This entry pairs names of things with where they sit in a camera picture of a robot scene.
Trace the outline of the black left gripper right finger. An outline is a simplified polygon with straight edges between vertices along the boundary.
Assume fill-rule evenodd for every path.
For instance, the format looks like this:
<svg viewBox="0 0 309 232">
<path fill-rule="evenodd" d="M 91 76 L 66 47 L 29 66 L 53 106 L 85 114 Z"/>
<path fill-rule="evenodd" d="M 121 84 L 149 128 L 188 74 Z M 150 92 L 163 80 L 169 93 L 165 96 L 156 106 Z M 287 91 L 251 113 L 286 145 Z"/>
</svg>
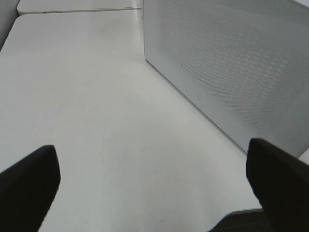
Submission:
<svg viewBox="0 0 309 232">
<path fill-rule="evenodd" d="M 274 231 L 309 230 L 309 166 L 260 138 L 249 142 L 246 176 Z"/>
</svg>

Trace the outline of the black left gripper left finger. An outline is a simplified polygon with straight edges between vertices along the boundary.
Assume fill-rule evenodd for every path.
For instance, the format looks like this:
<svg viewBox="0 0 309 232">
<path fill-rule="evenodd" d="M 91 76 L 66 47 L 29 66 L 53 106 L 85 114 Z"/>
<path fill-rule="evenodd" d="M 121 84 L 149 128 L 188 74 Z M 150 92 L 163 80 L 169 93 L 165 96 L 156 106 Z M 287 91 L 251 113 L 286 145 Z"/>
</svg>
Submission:
<svg viewBox="0 0 309 232">
<path fill-rule="evenodd" d="M 44 145 L 0 174 L 0 230 L 39 231 L 61 181 L 56 149 Z"/>
</svg>

